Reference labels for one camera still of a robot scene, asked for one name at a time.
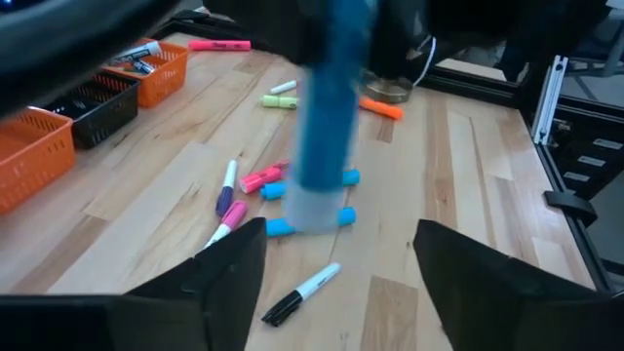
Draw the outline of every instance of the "pink highlighter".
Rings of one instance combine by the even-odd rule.
[[[192,51],[249,51],[249,40],[191,40],[188,48]]]

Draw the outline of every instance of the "black marker cap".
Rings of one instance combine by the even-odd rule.
[[[289,293],[286,297],[282,298],[273,308],[271,308],[264,317],[262,322],[268,323],[273,327],[279,327],[292,312],[299,308],[299,305],[303,301],[303,297],[298,291]]]

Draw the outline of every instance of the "plastic basket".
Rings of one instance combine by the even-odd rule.
[[[76,147],[92,148],[137,117],[138,85],[136,79],[100,72],[45,109],[71,118]]]
[[[38,108],[0,123],[0,215],[71,169],[71,124],[69,118]]]
[[[155,40],[141,39],[135,46],[143,45]],[[186,80],[186,62],[188,60],[188,50],[178,45],[159,42],[162,53],[157,56],[142,58],[156,68],[152,73],[141,75],[133,72],[126,72],[115,67],[105,67],[104,69],[138,79],[138,105],[141,107],[153,107],[164,100],[169,95],[180,89]]]

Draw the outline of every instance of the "marker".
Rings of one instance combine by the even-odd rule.
[[[288,164],[288,161],[278,162],[269,166],[265,170],[244,176],[239,181],[241,190],[243,190],[244,193],[249,194],[261,188],[262,185],[266,183],[280,180],[282,176],[284,176],[284,168]]]
[[[214,211],[216,215],[223,216],[227,212],[227,209],[232,205],[232,196],[234,194],[234,183],[236,182],[236,169],[238,164],[236,160],[230,161],[227,165],[227,172],[225,172],[225,179],[223,180],[223,188],[216,200],[216,207]]]
[[[126,50],[125,52],[117,55],[116,57],[111,58],[107,64],[118,65],[122,63],[132,62],[134,60],[144,58],[146,56],[158,55],[162,52],[163,51],[161,50],[160,45],[158,45],[158,42],[153,41],[145,45],[141,45],[139,47]]]
[[[296,97],[264,96],[260,101],[264,107],[296,109],[299,99]]]
[[[240,223],[241,219],[243,219],[246,212],[247,203],[245,201],[234,201],[232,206],[230,206],[230,208],[223,216],[221,224],[214,232],[211,240],[209,240],[208,243],[206,243],[206,245],[204,246],[204,249],[216,243],[221,238],[229,234],[232,230],[234,230]]]
[[[289,91],[291,89],[294,89],[294,88],[296,88],[296,79],[295,80],[291,80],[290,82],[281,84],[281,85],[279,85],[279,86],[277,86],[275,88],[272,88],[269,91],[269,93],[271,95],[278,95],[278,94],[281,94],[283,92],[287,92],[287,91]]]
[[[401,108],[375,101],[369,97],[360,97],[360,107],[392,119],[400,120],[403,118],[403,110]]]
[[[249,51],[252,42],[249,40],[191,40],[188,49],[192,51]]]
[[[351,186],[360,182],[360,171],[351,170],[342,174],[342,185]],[[267,183],[260,189],[260,195],[264,200],[276,200],[286,194],[288,187],[283,181]]]
[[[152,67],[151,64],[145,62],[142,59],[137,59],[133,61],[133,68],[143,74],[149,74],[156,70],[156,68]]]
[[[266,312],[264,317],[262,317],[262,322],[268,323],[273,327],[279,327],[289,318],[292,312],[299,308],[301,302],[310,298],[318,289],[331,280],[333,276],[338,274],[340,268],[340,264],[336,262],[323,268],[323,270],[298,286]]]
[[[357,216],[355,210],[350,207],[343,208],[338,213],[338,226],[345,226],[355,223]],[[286,223],[284,218],[271,219],[266,221],[266,236],[269,238],[291,235],[297,230]]]

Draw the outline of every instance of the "orange highlighter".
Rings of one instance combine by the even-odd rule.
[[[369,97],[360,97],[360,107],[397,121],[403,118],[403,110],[401,108],[375,101]]]

